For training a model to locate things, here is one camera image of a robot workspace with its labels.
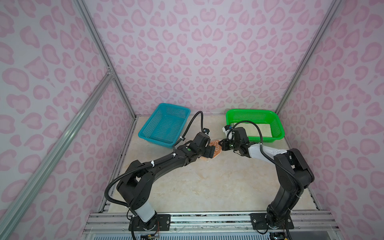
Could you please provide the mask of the orange patterned towel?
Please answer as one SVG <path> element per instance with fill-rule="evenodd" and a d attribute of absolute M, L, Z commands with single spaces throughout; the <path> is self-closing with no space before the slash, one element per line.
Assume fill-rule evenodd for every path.
<path fill-rule="evenodd" d="M 219 145 L 219 141 L 220 140 L 211 141 L 209 146 L 206 147 L 203 155 L 200 157 L 200 160 L 208 162 L 209 160 L 216 158 L 222 152 L 222 147 Z"/>

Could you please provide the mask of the teal yellow hippo towel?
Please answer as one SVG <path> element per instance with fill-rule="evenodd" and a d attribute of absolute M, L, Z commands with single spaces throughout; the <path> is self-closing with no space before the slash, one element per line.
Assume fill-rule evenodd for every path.
<path fill-rule="evenodd" d="M 272 137 L 272 130 L 269 124 L 257 124 L 263 137 Z M 253 124 L 245 124 L 244 129 L 248 136 L 259 137 L 259 131 Z"/>

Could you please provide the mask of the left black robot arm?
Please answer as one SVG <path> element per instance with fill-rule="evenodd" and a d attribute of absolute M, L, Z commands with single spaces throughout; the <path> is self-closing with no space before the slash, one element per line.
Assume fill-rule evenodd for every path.
<path fill-rule="evenodd" d="M 132 162 L 117 182 L 117 191 L 134 216 L 151 228 L 157 218 L 157 212 L 149 203 L 153 184 L 162 176 L 185 167 L 200 157 L 213 157 L 215 147 L 210 146 L 210 141 L 207 134 L 198 133 L 192 141 L 178 146 L 164 157 L 145 163 Z"/>

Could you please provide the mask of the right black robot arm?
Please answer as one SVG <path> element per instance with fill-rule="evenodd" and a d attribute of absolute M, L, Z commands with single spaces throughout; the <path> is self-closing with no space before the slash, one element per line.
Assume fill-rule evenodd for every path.
<path fill-rule="evenodd" d="M 270 229 L 284 226 L 290 213 L 305 189 L 315 180 L 308 163 L 298 149 L 279 150 L 264 146 L 264 143 L 250 141 L 243 127 L 223 128 L 226 138 L 219 142 L 223 151 L 233 151 L 242 157 L 260 159 L 276 167 L 279 190 L 274 200 L 268 205 L 265 225 Z"/>

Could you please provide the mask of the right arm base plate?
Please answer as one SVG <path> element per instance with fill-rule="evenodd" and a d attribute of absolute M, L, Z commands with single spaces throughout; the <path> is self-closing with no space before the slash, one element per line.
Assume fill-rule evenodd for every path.
<path fill-rule="evenodd" d="M 251 213 L 251 224 L 254 230 L 293 230 L 294 224 L 290 215 L 274 216 L 271 213 Z"/>

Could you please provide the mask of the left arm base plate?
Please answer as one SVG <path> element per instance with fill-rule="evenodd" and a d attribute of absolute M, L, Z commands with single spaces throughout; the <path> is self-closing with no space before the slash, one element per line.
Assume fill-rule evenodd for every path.
<path fill-rule="evenodd" d="M 130 231 L 169 231 L 171 224 L 171 215 L 155 214 L 148 222 L 144 222 L 139 216 L 131 217 Z"/>

